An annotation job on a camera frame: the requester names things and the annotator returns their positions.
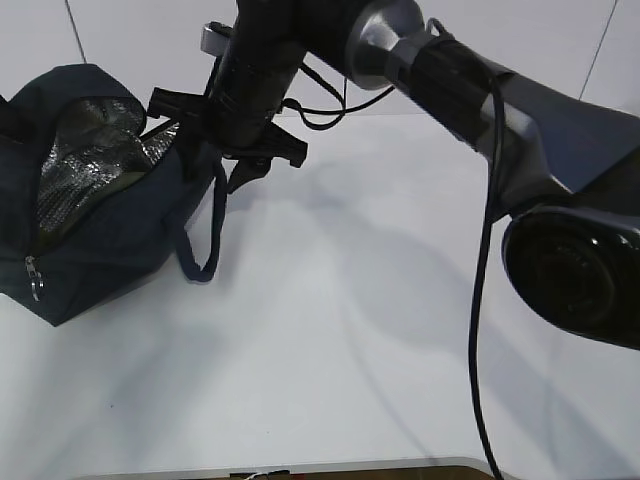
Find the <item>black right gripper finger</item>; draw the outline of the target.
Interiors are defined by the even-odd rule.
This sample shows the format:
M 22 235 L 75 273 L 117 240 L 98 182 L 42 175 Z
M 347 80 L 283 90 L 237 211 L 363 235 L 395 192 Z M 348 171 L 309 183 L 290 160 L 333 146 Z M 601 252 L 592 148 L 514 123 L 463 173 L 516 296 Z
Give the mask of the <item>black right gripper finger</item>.
M 180 160 L 184 181 L 203 181 L 209 178 L 209 161 L 204 157 L 203 137 L 191 124 L 180 124 Z
M 227 184 L 227 193 L 233 194 L 242 186 L 260 180 L 271 170 L 271 158 L 245 158 L 237 161 Z

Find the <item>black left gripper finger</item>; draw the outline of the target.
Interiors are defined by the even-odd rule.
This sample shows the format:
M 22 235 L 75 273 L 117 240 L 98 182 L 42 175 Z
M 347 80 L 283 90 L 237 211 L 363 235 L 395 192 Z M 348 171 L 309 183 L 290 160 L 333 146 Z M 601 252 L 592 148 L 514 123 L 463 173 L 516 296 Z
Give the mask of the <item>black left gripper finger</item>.
M 15 143 L 25 142 L 25 124 L 22 116 L 2 97 L 0 101 L 1 138 Z

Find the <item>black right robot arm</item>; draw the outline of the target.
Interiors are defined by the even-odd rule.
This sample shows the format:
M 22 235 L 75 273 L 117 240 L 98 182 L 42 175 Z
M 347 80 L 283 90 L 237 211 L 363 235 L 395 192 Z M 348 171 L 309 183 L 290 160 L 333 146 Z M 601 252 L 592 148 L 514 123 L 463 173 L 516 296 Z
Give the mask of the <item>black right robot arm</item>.
M 552 325 L 639 346 L 639 120 L 490 61 L 413 1 L 242 1 L 233 26 L 204 28 L 215 58 L 201 95 L 155 89 L 166 117 L 235 161 L 235 191 L 306 144 L 274 124 L 313 54 L 364 90 L 402 92 L 488 163 L 501 255 L 522 300 Z

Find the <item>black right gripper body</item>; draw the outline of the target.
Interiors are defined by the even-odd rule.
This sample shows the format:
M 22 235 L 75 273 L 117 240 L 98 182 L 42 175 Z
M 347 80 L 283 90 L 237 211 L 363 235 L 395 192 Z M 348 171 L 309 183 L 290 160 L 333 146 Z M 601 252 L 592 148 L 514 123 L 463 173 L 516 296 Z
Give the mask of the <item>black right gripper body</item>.
M 148 115 L 193 125 L 227 156 L 280 157 L 299 168 L 307 144 L 273 123 L 306 51 L 292 1 L 239 1 L 232 36 L 202 95 L 156 88 Z

